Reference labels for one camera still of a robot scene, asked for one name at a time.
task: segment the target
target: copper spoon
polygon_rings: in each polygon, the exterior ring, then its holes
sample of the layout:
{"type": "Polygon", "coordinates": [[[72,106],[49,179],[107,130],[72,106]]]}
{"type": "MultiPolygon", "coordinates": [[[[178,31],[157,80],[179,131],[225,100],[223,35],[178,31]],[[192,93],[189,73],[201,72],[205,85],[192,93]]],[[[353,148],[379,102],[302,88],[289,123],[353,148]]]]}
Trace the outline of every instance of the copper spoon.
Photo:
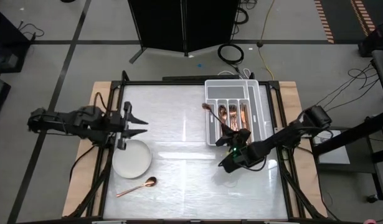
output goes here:
{"type": "Polygon", "coordinates": [[[124,192],[121,192],[119,194],[116,195],[116,197],[121,197],[121,196],[124,196],[125,194],[127,193],[130,193],[136,189],[139,189],[140,187],[152,187],[156,185],[156,178],[155,177],[150,177],[146,180],[145,183],[141,184],[140,186],[137,186],[137,187],[133,187],[132,189],[129,189],[129,190],[126,190],[124,192]]]}

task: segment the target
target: gray floor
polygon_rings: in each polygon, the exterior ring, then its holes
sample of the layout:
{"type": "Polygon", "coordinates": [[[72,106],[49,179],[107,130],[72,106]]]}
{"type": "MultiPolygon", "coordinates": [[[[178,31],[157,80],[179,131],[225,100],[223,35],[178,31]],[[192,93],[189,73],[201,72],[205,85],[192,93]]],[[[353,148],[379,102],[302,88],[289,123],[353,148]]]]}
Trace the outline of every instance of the gray floor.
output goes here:
{"type": "MultiPolygon", "coordinates": [[[[0,11],[15,25],[24,20],[43,29],[45,36],[42,40],[71,40],[85,2],[0,0],[0,11]]],[[[249,11],[250,22],[240,26],[235,39],[257,39],[269,5],[269,0],[260,0],[256,8],[249,11]]],[[[80,40],[135,40],[136,37],[126,1],[92,0],[80,40]]],[[[314,2],[277,0],[264,39],[325,40],[314,2]]],[[[36,134],[27,131],[27,117],[38,107],[48,107],[69,47],[33,45],[22,72],[1,77],[12,88],[0,117],[0,223],[5,223],[9,216],[37,139],[36,134]]],[[[240,44],[240,47],[245,52],[240,67],[251,69],[258,80],[269,80],[256,45],[240,44]]],[[[122,70],[127,71],[131,80],[212,75],[232,70],[217,57],[216,48],[194,52],[193,58],[148,49],[134,64],[128,63],[138,50],[137,45],[76,46],[56,110],[69,111],[86,105],[94,82],[117,80],[122,70]]],[[[236,57],[238,53],[224,49],[224,54],[236,57]]],[[[277,80],[297,83],[304,108],[347,81],[349,69],[364,68],[369,63],[369,58],[358,57],[355,45],[267,44],[262,54],[277,80]]],[[[358,90],[361,85],[362,81],[354,82],[328,108],[361,95],[364,92],[358,90]]],[[[383,111],[382,97],[381,86],[377,84],[359,101],[332,110],[329,115],[335,126],[354,126],[367,115],[383,111]]],[[[60,218],[78,142],[77,138],[46,138],[19,222],[60,218]]],[[[383,176],[383,163],[380,167],[383,176]]],[[[363,199],[363,196],[374,193],[369,175],[325,173],[320,177],[324,200],[340,219],[361,222],[368,218],[383,218],[383,202],[367,204],[363,199]]]]}

